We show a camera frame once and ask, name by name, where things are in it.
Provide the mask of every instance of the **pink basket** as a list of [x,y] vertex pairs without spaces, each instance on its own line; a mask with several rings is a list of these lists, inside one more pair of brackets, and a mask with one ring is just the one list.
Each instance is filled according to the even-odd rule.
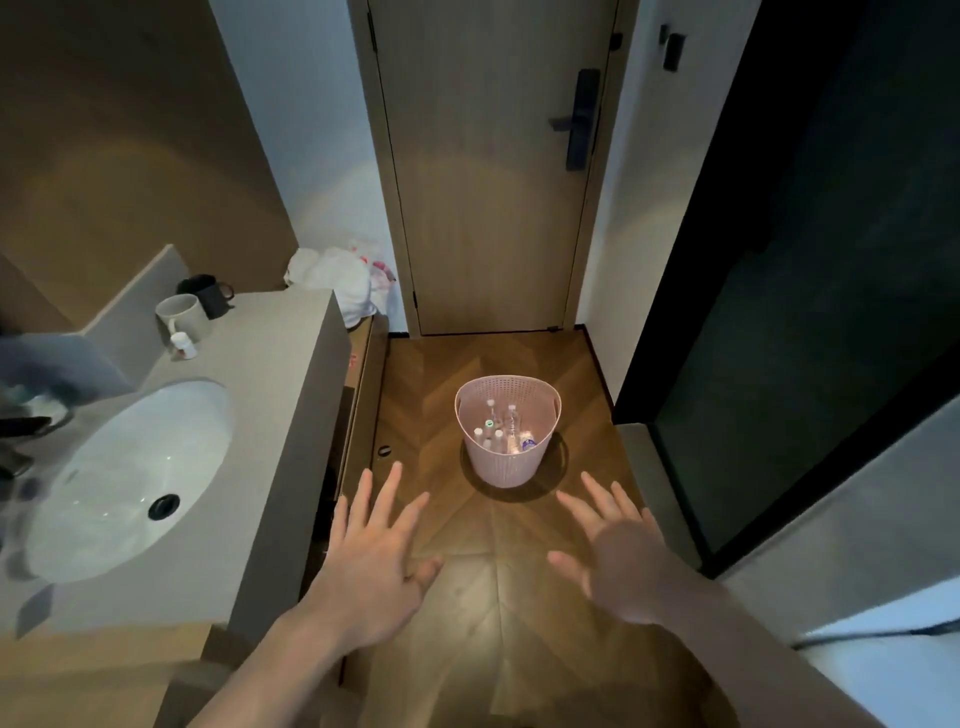
[[[515,404],[523,429],[533,433],[537,444],[515,455],[490,452],[477,444],[473,429],[483,426],[490,416],[487,400],[495,400],[497,412],[503,416],[507,405]],[[460,388],[454,408],[477,475],[494,488],[515,488],[537,472],[560,420],[561,402],[556,389],[531,376],[481,376]]]

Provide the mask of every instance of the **gray countertop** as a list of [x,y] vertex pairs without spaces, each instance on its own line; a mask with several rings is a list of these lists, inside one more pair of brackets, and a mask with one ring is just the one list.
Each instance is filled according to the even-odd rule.
[[[350,345],[330,291],[238,295],[200,355],[164,355],[139,391],[82,407],[74,421],[18,446],[37,458],[33,501],[9,503],[0,619],[9,631],[214,622],[256,641],[296,603],[347,372]],[[114,570],[48,585],[24,568],[31,509],[76,448],[133,401],[174,381],[212,379],[231,398],[227,455],[169,533]]]

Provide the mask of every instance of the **herringbone floor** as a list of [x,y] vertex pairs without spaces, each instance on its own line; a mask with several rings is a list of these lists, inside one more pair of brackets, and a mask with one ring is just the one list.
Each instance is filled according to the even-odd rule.
[[[538,475],[511,491],[473,475],[453,413],[461,384],[491,374],[537,376],[563,399]],[[636,492],[581,332],[392,341],[376,445],[393,450],[377,458],[377,483],[399,459],[399,499],[431,493],[412,558],[441,553],[446,564],[399,635],[348,658],[345,684],[366,694],[361,725],[702,724],[710,682],[683,646],[608,617],[546,563],[549,548],[588,556],[554,489],[584,496],[589,470]]]

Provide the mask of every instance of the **black mug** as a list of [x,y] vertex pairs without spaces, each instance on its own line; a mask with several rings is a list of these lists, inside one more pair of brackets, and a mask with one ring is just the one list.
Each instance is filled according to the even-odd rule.
[[219,319],[233,306],[227,301],[233,298],[233,286],[229,283],[218,282],[213,276],[203,273],[191,276],[177,284],[177,293],[192,293],[200,299],[200,305],[208,319]]

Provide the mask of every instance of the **sink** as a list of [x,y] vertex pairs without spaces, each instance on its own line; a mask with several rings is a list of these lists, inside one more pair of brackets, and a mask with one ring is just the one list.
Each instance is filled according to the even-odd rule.
[[142,553],[197,502],[232,436],[229,394],[216,382],[181,381],[137,400],[54,478],[27,535],[29,571],[80,581]]

